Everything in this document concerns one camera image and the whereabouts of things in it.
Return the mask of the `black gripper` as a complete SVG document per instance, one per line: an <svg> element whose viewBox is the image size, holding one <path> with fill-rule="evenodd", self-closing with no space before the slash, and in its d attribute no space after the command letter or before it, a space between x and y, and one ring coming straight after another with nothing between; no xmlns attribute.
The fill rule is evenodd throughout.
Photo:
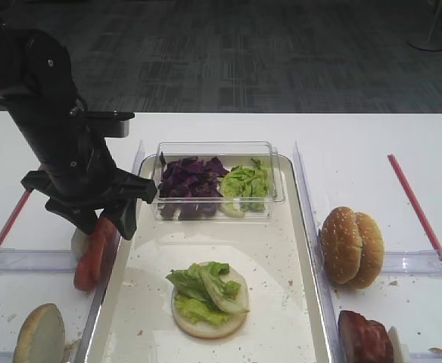
<svg viewBox="0 0 442 363"><path fill-rule="evenodd" d="M137 229L136 202L152 203L153 180L117 167L100 135L27 135L41 169L28 172L21 184L49 197L47 211L63 217L85 234L92 234L101 217L125 240Z"/></svg>

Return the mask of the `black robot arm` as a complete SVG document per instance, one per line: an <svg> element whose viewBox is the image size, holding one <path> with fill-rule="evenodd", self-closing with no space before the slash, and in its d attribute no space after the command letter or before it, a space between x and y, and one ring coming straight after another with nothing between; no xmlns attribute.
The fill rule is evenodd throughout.
<svg viewBox="0 0 442 363"><path fill-rule="evenodd" d="M48 200L49 212L86 234L105 217L125 239L136 230L136 203L151 203L155 183L117 167L107 138L129 133L132 113L92 111L79 95L68 50L40 29L16 29L1 12L0 105L40 162L22 179L28 191Z"/></svg>

